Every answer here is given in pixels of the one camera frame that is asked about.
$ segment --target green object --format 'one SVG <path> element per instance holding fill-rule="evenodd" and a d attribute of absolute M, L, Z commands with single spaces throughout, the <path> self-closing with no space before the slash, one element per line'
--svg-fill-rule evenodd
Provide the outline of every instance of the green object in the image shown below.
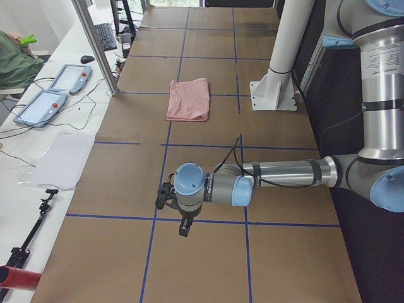
<path fill-rule="evenodd" d="M 28 55 L 0 31 L 0 89 L 25 88 L 44 65 L 42 59 Z"/>
<path fill-rule="evenodd" d="M 38 42 L 38 40 L 35 39 L 35 37 L 33 36 L 33 34 L 32 34 L 32 35 L 29 35 L 29 36 L 27 36 L 27 37 L 25 37 L 25 38 L 19 38 L 19 41 L 21 42 L 21 46 L 22 46 L 22 47 L 28 46 L 28 44 L 30 44 L 30 43 L 36 43 L 36 42 Z"/>

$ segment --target pink towel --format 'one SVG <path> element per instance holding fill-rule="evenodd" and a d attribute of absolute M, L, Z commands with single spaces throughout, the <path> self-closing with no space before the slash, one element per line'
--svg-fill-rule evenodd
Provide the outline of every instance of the pink towel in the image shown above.
<path fill-rule="evenodd" d="M 171 81 L 168 121 L 205 121 L 209 114 L 209 86 L 205 78 Z"/>

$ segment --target white desk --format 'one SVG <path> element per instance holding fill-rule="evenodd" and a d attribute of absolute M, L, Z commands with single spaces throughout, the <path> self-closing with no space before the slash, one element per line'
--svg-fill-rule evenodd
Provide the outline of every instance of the white desk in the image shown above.
<path fill-rule="evenodd" d="M 94 24 L 103 23 L 112 19 L 110 9 L 97 10 L 95 6 L 90 8 Z M 117 55 L 122 55 L 121 46 L 118 44 L 116 50 L 106 52 L 110 66 L 116 62 Z M 66 37 L 60 43 L 50 57 L 47 64 L 38 74 L 37 79 L 45 77 L 55 77 L 63 64 L 80 64 L 83 55 L 93 56 L 91 47 L 85 37 L 84 31 L 79 22 L 75 23 Z M 94 88 L 97 81 L 102 79 L 101 71 L 96 61 L 89 63 L 93 69 L 92 77 L 89 79 L 84 90 L 75 97 L 70 97 L 65 106 L 77 102 L 82 96 Z M 47 88 L 51 81 L 39 83 Z M 40 90 L 36 84 L 32 84 L 21 98 L 19 104 L 27 104 L 32 97 Z M 96 102 L 93 114 L 86 128 L 79 131 L 85 134 L 95 134 L 102 122 L 105 111 L 110 100 L 110 93 L 106 83 L 103 81 L 91 94 L 91 98 Z M 53 124 L 70 123 L 76 127 L 82 127 L 93 107 L 93 103 L 88 98 L 84 98 L 78 105 L 65 110 L 56 116 Z M 4 124 L 0 127 L 0 132 L 21 127 L 13 121 L 10 114 Z M 4 145 L 3 151 L 20 157 L 32 164 L 35 164 L 39 156 L 51 145 L 56 134 L 60 131 L 78 132 L 70 126 L 45 126 L 43 129 L 32 129 L 24 134 L 13 138 L 1 139 Z M 17 132 L 0 134 L 0 138 L 15 134 Z M 20 247 L 27 238 L 33 225 L 39 217 L 40 198 L 47 198 L 45 188 L 32 185 L 18 184 L 18 179 L 22 172 L 29 168 L 25 163 L 10 158 L 0 153 L 0 264 L 6 264 L 13 247 Z M 50 211 L 42 224 L 37 235 L 29 245 L 31 255 L 29 256 L 25 269 L 43 272 L 53 243 L 62 224 L 66 210 L 73 197 L 74 190 L 59 191 L 50 203 Z M 24 303 L 30 302 L 33 292 L 23 290 L 12 290 L 6 297 L 5 302 Z"/>

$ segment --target black computer mouse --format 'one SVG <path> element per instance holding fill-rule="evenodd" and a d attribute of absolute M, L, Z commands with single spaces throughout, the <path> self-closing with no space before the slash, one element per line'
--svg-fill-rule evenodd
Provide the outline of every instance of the black computer mouse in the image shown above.
<path fill-rule="evenodd" d="M 81 59 L 80 59 L 80 62 L 81 62 L 82 64 L 86 64 L 86 63 L 89 63 L 89 62 L 91 62 L 91 61 L 94 61 L 94 57 L 93 57 L 93 56 L 83 56 L 83 57 L 81 57 Z"/>

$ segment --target blue joint cap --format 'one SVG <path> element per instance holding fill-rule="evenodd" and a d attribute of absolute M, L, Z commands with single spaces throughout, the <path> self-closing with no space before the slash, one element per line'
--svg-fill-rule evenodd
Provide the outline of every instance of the blue joint cap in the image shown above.
<path fill-rule="evenodd" d="M 174 189 L 183 196 L 196 194 L 204 184 L 205 172 L 198 164 L 182 164 L 175 172 Z"/>
<path fill-rule="evenodd" d="M 393 213 L 404 213 L 404 166 L 390 170 L 373 184 L 371 201 Z"/>
<path fill-rule="evenodd" d="M 404 1 L 403 0 L 366 0 L 368 5 L 385 16 L 403 17 Z"/>
<path fill-rule="evenodd" d="M 232 206 L 248 206 L 251 201 L 251 195 L 253 194 L 253 184 L 251 180 L 239 176 L 233 186 L 232 192 Z"/>
<path fill-rule="evenodd" d="M 350 38 L 323 36 L 323 47 L 326 49 L 356 49 Z"/>

